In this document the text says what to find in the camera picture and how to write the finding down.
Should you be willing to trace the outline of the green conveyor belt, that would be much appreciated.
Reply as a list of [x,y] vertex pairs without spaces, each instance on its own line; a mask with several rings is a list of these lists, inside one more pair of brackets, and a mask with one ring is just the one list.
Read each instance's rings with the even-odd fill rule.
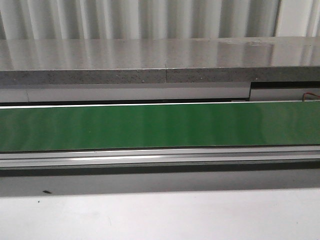
[[317,145],[318,101],[4,107],[0,150]]

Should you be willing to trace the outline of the grey stone countertop slab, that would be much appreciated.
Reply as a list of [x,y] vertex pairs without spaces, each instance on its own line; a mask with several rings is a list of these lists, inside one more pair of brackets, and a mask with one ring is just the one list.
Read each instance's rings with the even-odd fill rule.
[[320,82],[318,37],[16,39],[2,86]]

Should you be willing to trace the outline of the white pleated curtain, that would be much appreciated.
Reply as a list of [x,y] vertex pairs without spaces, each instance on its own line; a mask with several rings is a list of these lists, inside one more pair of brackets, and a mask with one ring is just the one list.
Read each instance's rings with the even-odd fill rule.
[[0,37],[215,39],[317,37],[317,0],[3,0]]

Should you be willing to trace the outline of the silver conveyor rear rail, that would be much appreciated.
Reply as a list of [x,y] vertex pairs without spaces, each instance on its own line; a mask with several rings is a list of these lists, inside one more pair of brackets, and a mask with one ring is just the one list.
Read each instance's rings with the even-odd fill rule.
[[7,85],[0,102],[282,101],[320,93],[318,81]]

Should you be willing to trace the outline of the silver conveyor rail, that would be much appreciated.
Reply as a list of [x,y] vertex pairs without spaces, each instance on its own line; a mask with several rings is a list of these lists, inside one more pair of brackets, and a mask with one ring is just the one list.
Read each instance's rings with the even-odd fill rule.
[[78,167],[122,164],[232,163],[245,161],[297,162],[319,160],[318,145],[233,146],[67,150],[7,152],[0,155],[0,167]]
[[282,101],[320,93],[318,81],[7,85],[0,102]]

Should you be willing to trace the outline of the silver conveyor front rail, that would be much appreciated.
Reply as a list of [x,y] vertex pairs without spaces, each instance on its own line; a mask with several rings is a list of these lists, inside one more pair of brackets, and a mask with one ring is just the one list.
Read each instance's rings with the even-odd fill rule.
[[122,164],[232,163],[245,161],[297,162],[319,160],[318,145],[233,146],[67,150],[7,152],[0,155],[0,167],[78,167]]

